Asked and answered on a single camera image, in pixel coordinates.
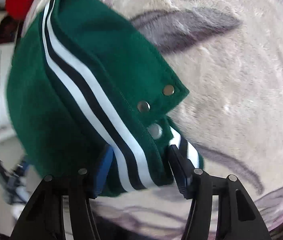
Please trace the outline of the green white varsity jacket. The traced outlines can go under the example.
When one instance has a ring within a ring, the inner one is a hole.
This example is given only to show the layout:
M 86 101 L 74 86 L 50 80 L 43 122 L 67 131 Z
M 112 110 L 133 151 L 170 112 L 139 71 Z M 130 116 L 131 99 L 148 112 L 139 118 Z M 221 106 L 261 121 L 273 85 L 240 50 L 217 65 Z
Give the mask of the green white varsity jacket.
M 99 0 L 50 0 L 12 59 L 7 104 L 41 176 L 92 170 L 114 157 L 101 195 L 169 185 L 170 145 L 195 168 L 203 159 L 167 116 L 188 89 L 159 51 Z

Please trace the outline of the floral purple bed blanket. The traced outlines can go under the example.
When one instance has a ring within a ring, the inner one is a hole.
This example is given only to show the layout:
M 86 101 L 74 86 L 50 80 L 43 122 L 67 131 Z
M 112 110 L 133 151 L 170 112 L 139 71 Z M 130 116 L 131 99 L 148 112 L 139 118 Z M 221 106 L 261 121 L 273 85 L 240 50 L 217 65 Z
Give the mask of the floral purple bed blanket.
M 283 0 L 105 0 L 124 16 L 190 9 L 198 38 L 165 45 L 190 95 L 171 114 L 218 173 L 255 190 L 272 239 L 283 239 Z

